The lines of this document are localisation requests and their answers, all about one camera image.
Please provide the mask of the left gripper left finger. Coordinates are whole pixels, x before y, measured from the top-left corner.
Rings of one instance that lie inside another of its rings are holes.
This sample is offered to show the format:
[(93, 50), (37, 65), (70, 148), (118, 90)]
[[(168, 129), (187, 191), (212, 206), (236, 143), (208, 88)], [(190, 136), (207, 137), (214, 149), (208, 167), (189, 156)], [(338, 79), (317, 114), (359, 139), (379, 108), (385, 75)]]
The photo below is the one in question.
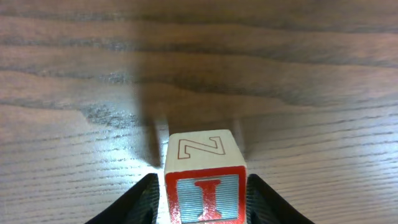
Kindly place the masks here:
[(86, 224), (156, 224), (159, 199), (158, 175), (147, 174)]

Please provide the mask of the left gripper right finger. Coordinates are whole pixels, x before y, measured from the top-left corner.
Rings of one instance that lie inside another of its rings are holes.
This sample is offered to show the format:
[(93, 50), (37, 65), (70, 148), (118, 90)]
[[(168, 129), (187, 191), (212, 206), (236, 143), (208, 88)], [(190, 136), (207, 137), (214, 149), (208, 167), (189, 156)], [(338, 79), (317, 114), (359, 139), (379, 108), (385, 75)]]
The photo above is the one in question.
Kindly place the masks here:
[(246, 191), (247, 224), (315, 224), (302, 215), (257, 174), (250, 174)]

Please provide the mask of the red letter I block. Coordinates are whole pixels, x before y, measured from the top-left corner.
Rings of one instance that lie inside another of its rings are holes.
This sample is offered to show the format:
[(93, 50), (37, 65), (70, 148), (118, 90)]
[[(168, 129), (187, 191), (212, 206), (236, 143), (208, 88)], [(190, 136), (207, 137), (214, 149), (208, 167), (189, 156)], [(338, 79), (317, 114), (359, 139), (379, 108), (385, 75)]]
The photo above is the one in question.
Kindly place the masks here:
[(230, 130), (170, 135), (164, 175), (172, 223), (246, 222), (247, 165)]

